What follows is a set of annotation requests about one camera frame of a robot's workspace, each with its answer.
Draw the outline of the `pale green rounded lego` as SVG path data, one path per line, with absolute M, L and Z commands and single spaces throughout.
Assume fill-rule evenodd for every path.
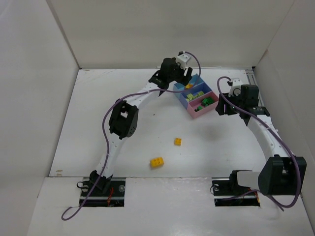
M 187 98 L 186 98 L 186 100 L 188 101 L 188 102 L 190 102 L 190 101 L 192 101 L 192 100 L 194 100 L 194 96 L 193 96 L 193 94 L 187 94 Z

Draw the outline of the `pale green long lego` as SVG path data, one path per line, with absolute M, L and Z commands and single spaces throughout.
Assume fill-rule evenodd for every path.
M 204 92 L 203 91 L 199 91 L 197 92 L 194 97 L 200 97 L 200 96 L 203 96 L 204 95 Z

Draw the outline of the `dark green lego brick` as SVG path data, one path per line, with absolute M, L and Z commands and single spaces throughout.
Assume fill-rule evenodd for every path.
M 207 101 L 206 98 L 202 100 L 201 105 L 202 105 L 203 107 L 207 107 L 207 106 L 209 105 L 209 104 L 207 104 L 206 101 Z

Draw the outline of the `small dark green lego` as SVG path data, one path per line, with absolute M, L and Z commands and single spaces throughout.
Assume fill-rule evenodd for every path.
M 198 112 L 198 111 L 200 111 L 200 110 L 202 110 L 202 107 L 201 107 L 201 106 L 198 106 L 198 107 L 195 109 L 196 112 Z

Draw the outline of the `small orange lego brick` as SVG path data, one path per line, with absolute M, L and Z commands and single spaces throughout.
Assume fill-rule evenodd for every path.
M 182 144 L 182 139 L 181 138 L 175 138 L 174 145 L 181 146 L 181 144 Z

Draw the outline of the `yellow large lego brick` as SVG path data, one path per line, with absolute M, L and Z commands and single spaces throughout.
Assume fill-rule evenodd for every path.
M 154 158 L 150 160 L 150 167 L 152 169 L 160 168 L 164 165 L 164 159 L 162 157 Z

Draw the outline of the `dark green stepped lego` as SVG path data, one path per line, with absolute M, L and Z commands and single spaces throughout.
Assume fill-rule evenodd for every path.
M 214 101 L 213 101 L 213 99 L 211 98 L 211 97 L 208 97 L 208 98 L 206 98 L 206 102 L 207 102 L 207 104 L 213 104 L 214 103 Z

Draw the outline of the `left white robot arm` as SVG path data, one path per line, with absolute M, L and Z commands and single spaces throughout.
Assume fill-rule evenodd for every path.
M 110 186 L 114 165 L 122 145 L 137 128 L 139 110 L 168 91 L 171 82 L 175 81 L 184 86 L 189 83 L 192 68 L 188 67 L 187 63 L 190 58 L 191 56 L 186 53 L 175 58 L 165 58 L 160 69 L 139 92 L 118 99 L 105 114 L 110 116 L 109 131 L 105 131 L 105 122 L 102 123 L 107 151 L 89 176 L 90 183 L 100 192 L 105 193 Z

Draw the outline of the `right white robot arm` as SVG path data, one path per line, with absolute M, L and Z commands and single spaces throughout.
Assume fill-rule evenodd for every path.
M 259 105 L 259 88 L 245 85 L 239 79 L 228 82 L 228 85 L 231 89 L 220 94 L 216 111 L 220 116 L 238 114 L 256 137 L 266 163 L 256 175 L 255 186 L 267 196 L 300 193 L 306 160 L 295 156 L 279 137 L 269 111 Z

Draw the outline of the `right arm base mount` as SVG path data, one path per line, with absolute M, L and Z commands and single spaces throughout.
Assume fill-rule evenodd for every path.
M 214 195 L 216 207 L 260 207 L 260 200 L 256 192 L 240 195 L 251 191 L 248 187 L 232 186 L 229 178 L 212 178 L 210 193 Z

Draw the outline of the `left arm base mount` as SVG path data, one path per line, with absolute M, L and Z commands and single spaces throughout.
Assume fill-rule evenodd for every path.
M 85 200 L 93 184 L 88 180 L 77 182 L 77 188 L 81 190 L 79 205 Z M 83 207 L 124 207 L 125 204 L 125 178 L 113 178 L 105 193 L 95 188 Z

